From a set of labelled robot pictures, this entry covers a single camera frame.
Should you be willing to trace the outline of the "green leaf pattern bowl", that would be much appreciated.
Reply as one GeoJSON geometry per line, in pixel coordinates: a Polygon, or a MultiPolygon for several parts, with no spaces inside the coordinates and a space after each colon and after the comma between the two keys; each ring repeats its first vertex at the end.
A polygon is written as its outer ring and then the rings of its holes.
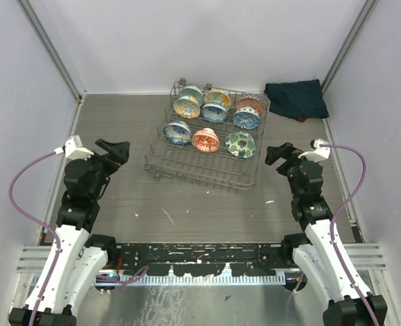
{"type": "Polygon", "coordinates": [[[251,158],[256,152],[254,138],[247,132],[239,131],[229,134],[225,138],[225,148],[240,159],[251,158]]]}

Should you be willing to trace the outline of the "blue floral bowl front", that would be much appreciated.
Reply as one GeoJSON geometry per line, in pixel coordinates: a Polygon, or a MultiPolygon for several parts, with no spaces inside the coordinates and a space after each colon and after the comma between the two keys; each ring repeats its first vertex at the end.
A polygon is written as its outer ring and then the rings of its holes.
{"type": "Polygon", "coordinates": [[[190,127],[183,121],[168,123],[163,129],[163,134],[175,145],[188,145],[192,140],[190,127]]]}

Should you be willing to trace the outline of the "orange floral bowl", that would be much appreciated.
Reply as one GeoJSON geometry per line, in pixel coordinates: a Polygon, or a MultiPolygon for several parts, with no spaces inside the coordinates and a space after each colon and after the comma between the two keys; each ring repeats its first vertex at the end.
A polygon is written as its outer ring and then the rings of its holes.
{"type": "Polygon", "coordinates": [[[197,131],[192,136],[191,142],[195,148],[203,152],[216,152],[220,148],[219,137],[210,128],[197,131]]]}

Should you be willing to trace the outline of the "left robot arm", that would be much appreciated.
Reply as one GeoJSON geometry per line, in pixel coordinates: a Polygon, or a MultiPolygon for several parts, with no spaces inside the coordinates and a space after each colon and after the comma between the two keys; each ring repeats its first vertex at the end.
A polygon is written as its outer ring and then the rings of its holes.
{"type": "Polygon", "coordinates": [[[75,313],[100,269],[111,269],[119,261],[115,238],[91,233],[98,217],[99,200],[111,176],[128,162],[130,143],[98,139],[103,154],[86,149],[77,135],[22,168],[9,186],[12,206],[23,216],[53,235],[50,253],[36,286],[21,308],[12,308],[10,325],[76,325],[75,313]],[[63,155],[63,194],[55,228],[24,211],[13,197],[19,177],[33,165],[63,155]]]}

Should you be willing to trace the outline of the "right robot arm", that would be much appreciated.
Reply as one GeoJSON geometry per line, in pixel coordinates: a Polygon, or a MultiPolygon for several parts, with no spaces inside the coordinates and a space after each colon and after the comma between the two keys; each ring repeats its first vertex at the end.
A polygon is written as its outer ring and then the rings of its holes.
{"type": "Polygon", "coordinates": [[[358,274],[347,254],[332,212],[322,195],[321,161],[333,146],[322,139],[311,141],[302,151],[291,143],[269,146],[265,163],[284,162],[277,172],[287,178],[292,193],[292,215],[302,231],[281,242],[281,259],[288,267],[299,267],[326,305],[324,325],[383,325],[387,303],[375,295],[358,274]]]}

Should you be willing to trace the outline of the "blue white diamond bowl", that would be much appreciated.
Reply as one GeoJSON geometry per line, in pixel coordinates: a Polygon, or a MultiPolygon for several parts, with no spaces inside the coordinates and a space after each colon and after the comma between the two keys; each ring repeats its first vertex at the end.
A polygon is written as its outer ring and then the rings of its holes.
{"type": "Polygon", "coordinates": [[[246,106],[236,110],[232,117],[232,122],[239,128],[251,130],[261,124],[261,119],[254,108],[246,106]]]}

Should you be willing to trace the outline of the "dark blue cloth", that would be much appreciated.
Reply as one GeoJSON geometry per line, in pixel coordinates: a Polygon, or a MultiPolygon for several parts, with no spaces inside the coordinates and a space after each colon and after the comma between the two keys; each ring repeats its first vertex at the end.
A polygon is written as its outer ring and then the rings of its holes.
{"type": "Polygon", "coordinates": [[[269,111],[298,122],[309,118],[326,119],[328,108],[318,79],[265,85],[269,111]]]}

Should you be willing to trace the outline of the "red blue zigzag bowl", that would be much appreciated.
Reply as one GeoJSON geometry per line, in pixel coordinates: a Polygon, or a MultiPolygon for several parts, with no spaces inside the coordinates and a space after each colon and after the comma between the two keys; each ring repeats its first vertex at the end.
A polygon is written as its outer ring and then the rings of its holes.
{"type": "Polygon", "coordinates": [[[242,98],[240,98],[236,102],[235,107],[236,109],[251,107],[252,109],[255,109],[257,111],[259,116],[261,116],[264,111],[263,102],[257,96],[252,94],[246,94],[242,98]]]}

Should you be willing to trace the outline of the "blue floral bowl middle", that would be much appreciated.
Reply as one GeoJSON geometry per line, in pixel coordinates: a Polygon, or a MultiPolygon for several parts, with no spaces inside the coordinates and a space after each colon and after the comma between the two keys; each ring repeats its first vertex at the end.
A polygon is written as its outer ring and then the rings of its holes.
{"type": "Polygon", "coordinates": [[[208,122],[221,124],[228,119],[228,112],[222,104],[210,102],[203,105],[200,116],[208,122]]]}

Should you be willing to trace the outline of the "yellow bowl with leaves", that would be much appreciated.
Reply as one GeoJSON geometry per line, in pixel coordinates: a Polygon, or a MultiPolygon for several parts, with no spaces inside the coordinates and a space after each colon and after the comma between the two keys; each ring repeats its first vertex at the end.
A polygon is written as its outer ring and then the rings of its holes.
{"type": "Polygon", "coordinates": [[[221,89],[214,89],[206,93],[204,96],[204,103],[212,103],[216,102],[225,107],[226,110],[229,110],[232,101],[229,95],[221,89]]]}

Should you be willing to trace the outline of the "yellow blue floral bowl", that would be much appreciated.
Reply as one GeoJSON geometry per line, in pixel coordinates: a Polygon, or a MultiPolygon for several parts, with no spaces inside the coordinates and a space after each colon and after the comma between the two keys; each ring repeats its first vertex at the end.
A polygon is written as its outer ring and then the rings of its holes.
{"type": "Polygon", "coordinates": [[[173,110],[178,115],[188,119],[194,119],[201,113],[201,108],[198,101],[190,95],[179,97],[173,103],[173,110]]]}

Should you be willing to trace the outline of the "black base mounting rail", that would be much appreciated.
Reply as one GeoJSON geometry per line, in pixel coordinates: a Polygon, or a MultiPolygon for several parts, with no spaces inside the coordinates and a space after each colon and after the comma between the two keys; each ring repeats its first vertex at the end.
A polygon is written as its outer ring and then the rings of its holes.
{"type": "Polygon", "coordinates": [[[107,270],[132,275],[147,266],[148,276],[271,276],[278,270],[297,270],[291,254],[270,243],[118,243],[107,270]]]}

